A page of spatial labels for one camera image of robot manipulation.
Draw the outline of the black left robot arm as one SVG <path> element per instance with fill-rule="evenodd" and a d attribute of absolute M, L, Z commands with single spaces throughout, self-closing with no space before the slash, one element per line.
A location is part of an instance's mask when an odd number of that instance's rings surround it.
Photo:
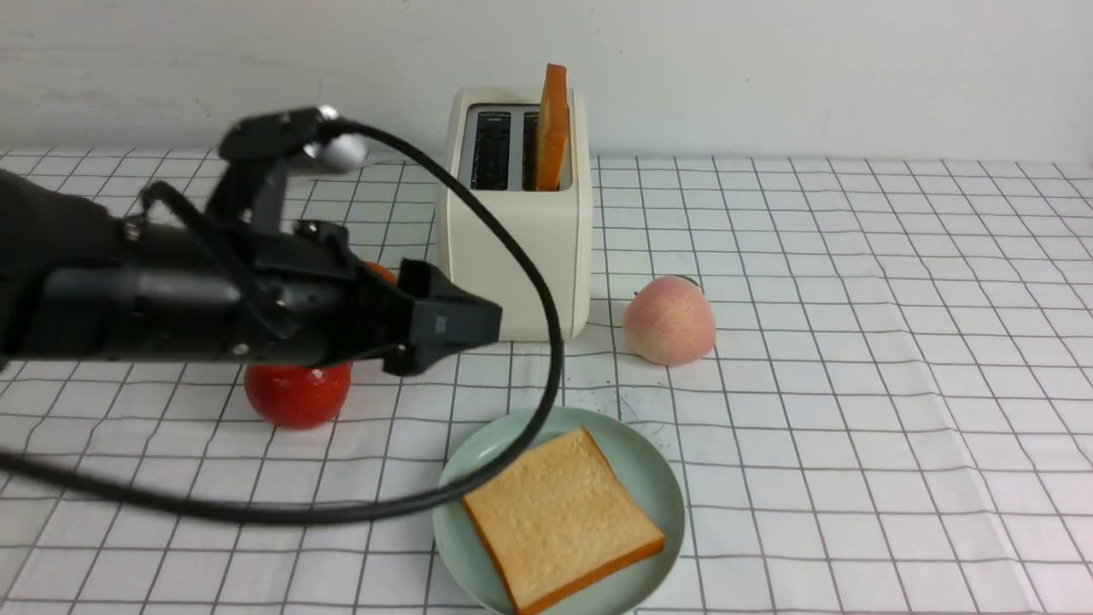
<path fill-rule="evenodd" d="M 296 323 L 268 330 L 187 229 L 3 172 L 3 359 L 383 363 L 418 375 L 500 339 L 502 307 L 425 261 L 393 283 L 350 249 L 348 229 L 302 220 L 280 230 L 287 172 L 230 167 L 200 218 Z"/>

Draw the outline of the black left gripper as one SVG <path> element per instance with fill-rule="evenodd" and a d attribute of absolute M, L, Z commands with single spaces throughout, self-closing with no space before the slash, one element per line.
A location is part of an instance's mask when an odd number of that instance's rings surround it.
<path fill-rule="evenodd" d="M 126 339 L 141 360 L 331 366 L 383 359 L 416 377 L 450 355 L 500 341 L 500 304 L 403 260 L 397 284 L 348 249 L 348 233 L 256 232 L 236 221 L 124 221 Z"/>

